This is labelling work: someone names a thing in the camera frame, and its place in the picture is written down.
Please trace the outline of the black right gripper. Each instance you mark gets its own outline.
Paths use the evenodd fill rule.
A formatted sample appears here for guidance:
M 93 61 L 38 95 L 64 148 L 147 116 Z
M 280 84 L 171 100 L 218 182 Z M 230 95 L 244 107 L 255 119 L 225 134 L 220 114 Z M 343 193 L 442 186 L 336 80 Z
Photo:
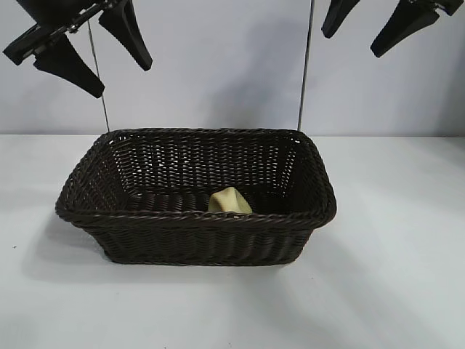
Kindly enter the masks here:
M 358 0 L 331 0 L 321 31 L 331 38 L 340 28 Z M 439 18 L 436 9 L 453 16 L 464 0 L 399 0 L 394 12 L 371 44 L 371 51 L 381 57 L 403 39 L 433 25 Z

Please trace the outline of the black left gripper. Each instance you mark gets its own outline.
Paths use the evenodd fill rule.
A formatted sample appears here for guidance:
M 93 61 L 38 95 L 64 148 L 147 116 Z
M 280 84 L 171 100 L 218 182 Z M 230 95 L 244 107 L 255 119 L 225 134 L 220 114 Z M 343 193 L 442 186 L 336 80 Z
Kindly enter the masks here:
M 54 45 L 53 41 L 67 32 L 76 32 L 88 19 L 102 11 L 99 24 L 115 37 L 142 70 L 151 69 L 153 59 L 145 45 L 137 24 L 133 1 L 75 0 L 75 1 L 18 1 L 36 24 L 17 37 L 3 51 L 15 64 L 36 55 L 34 66 L 76 85 L 93 97 L 102 97 L 105 86 L 73 46 Z

